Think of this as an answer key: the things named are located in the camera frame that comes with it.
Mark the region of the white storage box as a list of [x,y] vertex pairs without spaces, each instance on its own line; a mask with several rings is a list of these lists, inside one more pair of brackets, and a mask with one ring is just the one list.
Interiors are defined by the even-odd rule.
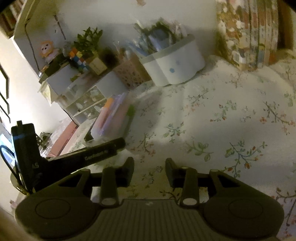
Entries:
[[70,64],[59,69],[56,73],[47,78],[47,83],[53,94],[60,96],[72,83],[71,78],[79,74],[79,71]]

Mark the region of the pink plush doll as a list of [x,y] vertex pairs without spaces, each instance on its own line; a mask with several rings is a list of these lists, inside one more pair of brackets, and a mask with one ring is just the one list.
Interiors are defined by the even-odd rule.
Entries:
[[53,42],[50,40],[41,43],[40,51],[42,58],[44,58],[48,64],[61,54],[61,50],[59,48],[55,48]]

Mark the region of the white desktop drawer organizer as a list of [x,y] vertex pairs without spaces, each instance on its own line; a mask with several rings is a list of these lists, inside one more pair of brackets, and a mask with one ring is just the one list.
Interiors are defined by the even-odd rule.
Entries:
[[72,82],[56,102],[75,124],[81,125],[97,117],[109,97],[126,91],[127,87],[114,71],[101,77],[88,73]]

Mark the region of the clear plastic drawer tray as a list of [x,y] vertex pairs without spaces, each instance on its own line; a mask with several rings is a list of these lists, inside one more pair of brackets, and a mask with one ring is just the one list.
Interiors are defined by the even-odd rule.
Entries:
[[132,119],[135,115],[135,106],[132,104],[132,95],[124,92],[107,99],[99,116],[84,137],[86,147],[94,147],[116,138],[127,135]]

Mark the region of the floral tablecloth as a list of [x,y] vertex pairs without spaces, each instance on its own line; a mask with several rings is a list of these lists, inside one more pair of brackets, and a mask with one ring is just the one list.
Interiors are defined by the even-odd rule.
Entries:
[[126,148],[90,166],[92,172],[135,160],[131,185],[120,198],[179,200],[165,160],[207,173],[220,170],[277,200],[285,217],[280,240],[295,240],[295,53],[273,65],[240,72],[212,56],[187,83],[147,82],[131,93],[135,113]]

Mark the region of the orange cap highlighter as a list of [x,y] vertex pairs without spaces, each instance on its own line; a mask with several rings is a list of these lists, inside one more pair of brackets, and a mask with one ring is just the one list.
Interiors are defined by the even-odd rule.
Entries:
[[100,132],[101,128],[103,127],[103,125],[110,113],[110,109],[114,103],[114,100],[115,100],[115,96],[112,96],[107,99],[106,104],[101,109],[101,112],[100,112],[98,118],[94,122],[94,125],[91,129],[91,135],[95,140],[98,139],[98,137],[99,137],[99,132]]

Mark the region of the colourful rubik cube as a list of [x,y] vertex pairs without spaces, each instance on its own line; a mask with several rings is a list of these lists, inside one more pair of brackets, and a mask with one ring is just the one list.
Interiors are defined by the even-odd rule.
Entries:
[[72,48],[69,52],[69,57],[71,60],[71,63],[74,67],[78,69],[79,72],[87,72],[89,71],[89,66],[83,57],[83,54],[78,51],[76,48]]

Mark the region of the pink book stack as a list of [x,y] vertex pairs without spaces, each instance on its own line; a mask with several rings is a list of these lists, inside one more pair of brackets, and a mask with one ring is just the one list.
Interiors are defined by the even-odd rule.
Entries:
[[49,153],[47,154],[47,157],[51,158],[60,156],[77,128],[78,125],[71,120],[70,122],[63,123],[62,126],[56,129],[50,138],[51,143],[49,144]]

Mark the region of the potted green plant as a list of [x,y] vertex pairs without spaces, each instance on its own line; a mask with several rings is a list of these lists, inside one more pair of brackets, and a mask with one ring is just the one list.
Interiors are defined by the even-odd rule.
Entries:
[[82,54],[87,67],[96,75],[106,70],[112,70],[118,64],[118,59],[109,47],[100,45],[103,30],[88,27],[83,34],[77,34],[73,47]]

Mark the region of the green cap highlighter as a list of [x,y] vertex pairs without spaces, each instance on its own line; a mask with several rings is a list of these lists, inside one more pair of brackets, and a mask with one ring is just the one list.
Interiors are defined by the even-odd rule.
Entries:
[[126,116],[122,124],[124,131],[129,128],[130,124],[132,123],[134,115],[135,115],[135,106],[131,104],[127,110]]

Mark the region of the white flower-shaped pen holder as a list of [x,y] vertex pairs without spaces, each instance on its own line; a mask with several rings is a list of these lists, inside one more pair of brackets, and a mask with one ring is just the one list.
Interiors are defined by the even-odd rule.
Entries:
[[181,84],[204,69],[195,36],[177,21],[160,18],[150,27],[137,22],[134,29],[139,39],[130,47],[156,86]]

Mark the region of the stack of cartoon books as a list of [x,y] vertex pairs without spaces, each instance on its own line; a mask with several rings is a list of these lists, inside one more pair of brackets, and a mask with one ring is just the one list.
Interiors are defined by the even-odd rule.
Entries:
[[239,70],[276,61],[277,1],[216,1],[217,52]]

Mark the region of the pink perforated pen cup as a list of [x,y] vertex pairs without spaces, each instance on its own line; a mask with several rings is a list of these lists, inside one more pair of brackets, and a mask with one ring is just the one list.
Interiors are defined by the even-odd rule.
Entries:
[[137,58],[119,64],[114,68],[114,72],[128,89],[135,89],[151,80],[150,75]]

